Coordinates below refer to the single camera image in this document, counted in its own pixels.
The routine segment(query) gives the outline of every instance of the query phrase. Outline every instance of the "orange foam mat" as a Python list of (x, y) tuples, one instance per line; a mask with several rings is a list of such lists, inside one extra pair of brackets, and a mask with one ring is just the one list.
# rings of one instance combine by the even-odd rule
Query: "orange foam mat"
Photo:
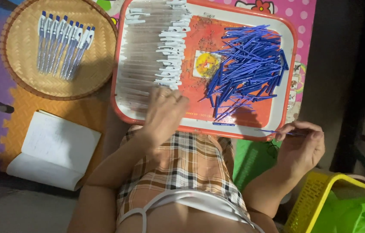
[(3, 122), (3, 128), (8, 128), (8, 133), (0, 138), (0, 143), (5, 146), (4, 152), (0, 153), (2, 162), (0, 170), (5, 172), (10, 162), (20, 154), (33, 113), (37, 110), (44, 110), (102, 133), (85, 176), (80, 181), (83, 183), (102, 160), (102, 144), (109, 102), (96, 97), (71, 101), (50, 100), (29, 93), (19, 86), (9, 91), (14, 97), (14, 113), (10, 120)]

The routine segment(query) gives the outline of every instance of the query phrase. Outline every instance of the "white undershirt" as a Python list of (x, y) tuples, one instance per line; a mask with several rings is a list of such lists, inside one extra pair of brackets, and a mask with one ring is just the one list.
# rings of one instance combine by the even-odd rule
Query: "white undershirt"
[(189, 206), (191, 208), (215, 214), (227, 219), (250, 224), (260, 233), (264, 233), (264, 231), (258, 225), (250, 221), (247, 215), (245, 215), (243, 211), (235, 206), (233, 203), (213, 193), (193, 189), (174, 189), (160, 193), (158, 196), (153, 198), (144, 208), (135, 208), (128, 211), (122, 216), (122, 218), (119, 220), (119, 223), (122, 223), (123, 220), (131, 215), (141, 214), (142, 233), (146, 233), (147, 211), (149, 209), (154, 209), (171, 202)]

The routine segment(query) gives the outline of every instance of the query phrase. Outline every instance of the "yellow plastic basket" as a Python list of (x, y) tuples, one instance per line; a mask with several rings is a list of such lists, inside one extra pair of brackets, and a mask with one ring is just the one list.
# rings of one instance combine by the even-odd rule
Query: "yellow plastic basket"
[(365, 184), (347, 175), (310, 172), (284, 227), (285, 233), (310, 233), (332, 188), (340, 186), (350, 196), (365, 196)]

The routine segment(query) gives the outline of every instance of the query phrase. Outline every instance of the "plaid shirt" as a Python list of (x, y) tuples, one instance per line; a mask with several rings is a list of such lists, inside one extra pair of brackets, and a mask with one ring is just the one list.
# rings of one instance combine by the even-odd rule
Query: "plaid shirt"
[[(132, 126), (122, 144), (140, 128)], [(158, 194), (169, 189), (197, 189), (214, 193), (249, 216), (242, 195), (227, 171), (224, 156), (233, 156), (228, 138), (175, 132), (156, 149), (153, 156), (141, 159), (119, 188), (117, 220), (131, 209), (143, 208)]]

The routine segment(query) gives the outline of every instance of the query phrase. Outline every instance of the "green plastic bag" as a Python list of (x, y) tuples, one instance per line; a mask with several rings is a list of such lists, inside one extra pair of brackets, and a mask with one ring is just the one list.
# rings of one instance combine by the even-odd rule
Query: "green plastic bag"
[(365, 233), (365, 197), (339, 200), (330, 191), (312, 233)]

